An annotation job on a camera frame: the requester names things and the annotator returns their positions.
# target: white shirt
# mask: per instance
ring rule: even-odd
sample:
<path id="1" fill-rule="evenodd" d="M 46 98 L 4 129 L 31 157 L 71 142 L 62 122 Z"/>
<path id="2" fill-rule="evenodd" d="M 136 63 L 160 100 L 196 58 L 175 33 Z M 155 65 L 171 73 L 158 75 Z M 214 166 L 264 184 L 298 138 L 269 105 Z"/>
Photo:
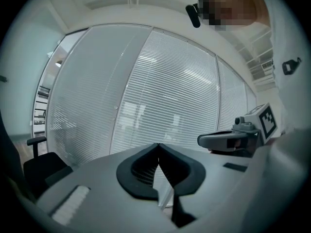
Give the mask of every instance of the white shirt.
<path id="1" fill-rule="evenodd" d="M 281 132 L 311 128 L 310 43 L 284 0 L 264 1 L 272 32 L 273 75 L 284 106 Z"/>

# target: chair seat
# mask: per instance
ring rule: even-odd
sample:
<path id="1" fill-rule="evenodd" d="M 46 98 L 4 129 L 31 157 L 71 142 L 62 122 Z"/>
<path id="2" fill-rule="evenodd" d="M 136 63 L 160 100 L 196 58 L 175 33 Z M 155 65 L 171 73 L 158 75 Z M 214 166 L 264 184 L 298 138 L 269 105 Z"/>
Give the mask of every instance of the chair seat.
<path id="1" fill-rule="evenodd" d="M 49 188 L 45 179 L 67 167 L 54 152 L 40 155 L 24 163 L 24 175 L 33 194 L 38 198 Z"/>

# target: chair backrest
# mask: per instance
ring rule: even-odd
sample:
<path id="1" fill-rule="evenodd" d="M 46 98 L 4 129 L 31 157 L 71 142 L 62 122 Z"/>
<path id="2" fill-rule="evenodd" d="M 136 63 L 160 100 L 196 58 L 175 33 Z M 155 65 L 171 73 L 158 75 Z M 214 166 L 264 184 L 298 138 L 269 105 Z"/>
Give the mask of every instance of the chair backrest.
<path id="1" fill-rule="evenodd" d="M 19 188 L 29 189 L 20 163 L 18 150 L 5 130 L 0 111 L 0 159 L 3 173 L 13 180 Z"/>

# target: white wall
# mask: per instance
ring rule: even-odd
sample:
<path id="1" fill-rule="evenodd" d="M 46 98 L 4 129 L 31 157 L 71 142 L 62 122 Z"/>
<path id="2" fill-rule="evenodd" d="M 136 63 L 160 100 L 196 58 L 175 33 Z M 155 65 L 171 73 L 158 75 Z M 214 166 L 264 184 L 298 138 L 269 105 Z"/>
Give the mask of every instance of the white wall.
<path id="1" fill-rule="evenodd" d="M 270 103 L 273 114 L 276 118 L 277 131 L 272 137 L 278 137 L 281 135 L 281 108 L 282 103 L 278 97 L 278 89 L 272 88 L 265 91 L 260 91 L 257 93 L 257 105 L 264 103 Z"/>
<path id="2" fill-rule="evenodd" d="M 47 53 L 54 51 L 66 27 L 49 0 L 29 0 L 1 46 L 0 110 L 11 138 L 31 136 L 34 98 Z"/>
<path id="3" fill-rule="evenodd" d="M 206 25 L 196 29 L 189 17 L 174 10 L 140 5 L 129 8 L 127 5 L 114 5 L 95 9 L 86 13 L 83 19 L 69 31 L 106 23 L 134 23 L 154 26 L 186 37 L 219 55 L 231 65 L 255 91 L 252 76 L 239 53 L 222 36 Z"/>

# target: white venetian blind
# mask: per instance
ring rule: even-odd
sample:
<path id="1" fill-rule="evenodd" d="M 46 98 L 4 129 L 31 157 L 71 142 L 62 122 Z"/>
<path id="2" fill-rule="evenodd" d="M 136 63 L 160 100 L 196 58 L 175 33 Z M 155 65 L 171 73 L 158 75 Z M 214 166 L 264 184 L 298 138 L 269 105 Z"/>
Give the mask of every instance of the white venetian blind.
<path id="1" fill-rule="evenodd" d="M 247 95 L 247 112 L 257 107 L 257 98 L 254 92 L 245 84 L 246 95 Z"/>
<path id="2" fill-rule="evenodd" d="M 47 143 L 72 167 L 109 154 L 125 85 L 150 27 L 91 28 L 62 64 L 49 101 Z"/>
<path id="3" fill-rule="evenodd" d="M 197 137 L 217 128 L 219 79 L 216 58 L 179 38 L 153 31 L 126 87 L 111 152 L 148 143 L 171 143 L 191 150 Z M 169 186 L 157 169 L 160 200 Z"/>
<path id="4" fill-rule="evenodd" d="M 222 61 L 218 61 L 221 106 L 218 130 L 230 130 L 236 117 L 247 113 L 246 92 L 243 80 Z"/>

